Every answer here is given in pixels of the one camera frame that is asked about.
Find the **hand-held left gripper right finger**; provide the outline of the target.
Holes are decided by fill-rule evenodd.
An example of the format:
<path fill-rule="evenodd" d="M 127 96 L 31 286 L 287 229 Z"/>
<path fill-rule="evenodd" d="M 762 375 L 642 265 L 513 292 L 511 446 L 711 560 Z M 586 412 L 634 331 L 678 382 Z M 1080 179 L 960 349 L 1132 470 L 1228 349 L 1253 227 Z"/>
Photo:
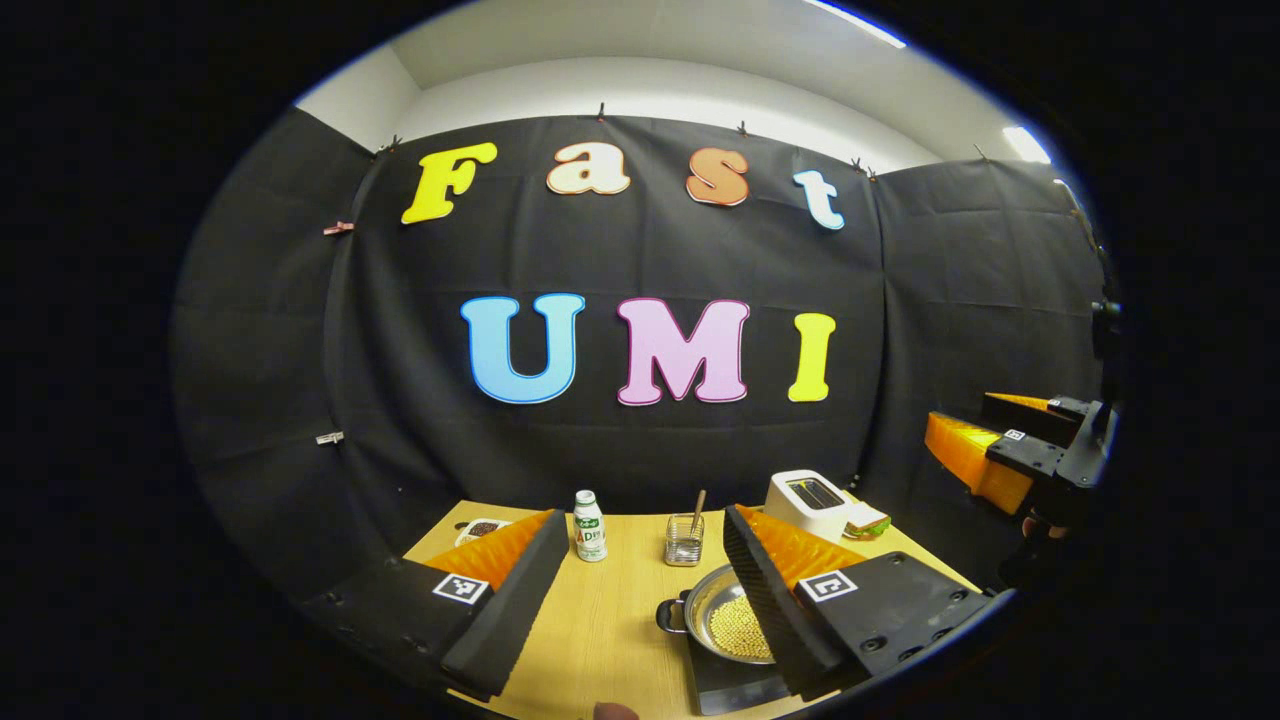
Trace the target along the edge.
<path fill-rule="evenodd" d="M 884 684 L 1001 602 L 910 553 L 865 557 L 739 503 L 722 538 L 788 692 L 805 701 Z"/>

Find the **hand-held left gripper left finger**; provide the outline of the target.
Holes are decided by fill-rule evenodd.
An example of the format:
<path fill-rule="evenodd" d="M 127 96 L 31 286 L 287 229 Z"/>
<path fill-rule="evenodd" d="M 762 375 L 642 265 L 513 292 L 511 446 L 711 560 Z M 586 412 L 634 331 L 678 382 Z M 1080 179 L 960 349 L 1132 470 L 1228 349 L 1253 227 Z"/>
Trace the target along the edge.
<path fill-rule="evenodd" d="M 402 682 L 499 696 L 570 550 L 548 509 L 426 562 L 389 559 L 302 602 L 303 614 Z"/>

